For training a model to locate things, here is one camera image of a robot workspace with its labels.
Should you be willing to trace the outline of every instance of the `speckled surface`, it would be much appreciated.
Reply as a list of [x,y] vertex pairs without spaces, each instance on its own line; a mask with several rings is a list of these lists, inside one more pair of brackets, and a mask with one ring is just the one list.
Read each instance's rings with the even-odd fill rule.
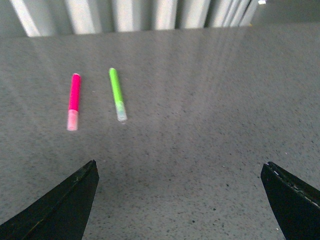
[[0,53],[0,223],[92,159],[84,240],[283,240],[263,163],[320,189],[319,23],[0,39]]

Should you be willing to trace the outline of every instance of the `table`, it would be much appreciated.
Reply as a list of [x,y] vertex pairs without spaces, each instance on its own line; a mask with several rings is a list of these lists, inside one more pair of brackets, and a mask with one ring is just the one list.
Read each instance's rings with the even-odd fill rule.
[[319,23],[1,38],[0,52],[0,224],[92,159],[84,240],[282,240],[263,163],[320,189]]

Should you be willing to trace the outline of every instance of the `pink marker cap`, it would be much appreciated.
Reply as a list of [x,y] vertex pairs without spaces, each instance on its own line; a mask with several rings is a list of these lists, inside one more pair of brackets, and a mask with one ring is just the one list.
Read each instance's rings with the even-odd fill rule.
[[66,126],[68,131],[75,131],[78,129],[80,87],[81,76],[77,73],[74,73],[71,78],[68,121]]

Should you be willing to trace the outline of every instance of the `green marker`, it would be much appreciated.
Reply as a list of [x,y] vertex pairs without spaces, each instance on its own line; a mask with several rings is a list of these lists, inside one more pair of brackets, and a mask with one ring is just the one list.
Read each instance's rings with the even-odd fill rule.
[[116,116],[118,118],[118,121],[122,122],[127,120],[127,114],[126,114],[124,100],[122,98],[117,70],[115,70],[114,68],[110,68],[109,76],[110,76],[111,87],[113,92]]

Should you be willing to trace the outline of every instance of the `pen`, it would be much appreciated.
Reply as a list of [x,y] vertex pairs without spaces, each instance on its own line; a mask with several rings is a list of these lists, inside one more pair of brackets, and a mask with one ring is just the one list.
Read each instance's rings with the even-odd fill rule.
[[109,76],[110,76],[111,88],[113,92],[116,116],[118,118],[118,121],[122,122],[127,120],[128,118],[126,114],[124,100],[122,98],[117,70],[115,70],[114,68],[110,68]]
[[79,101],[80,101],[81,76],[74,73],[71,78],[70,99],[68,108],[68,121],[66,129],[76,131],[78,129]]

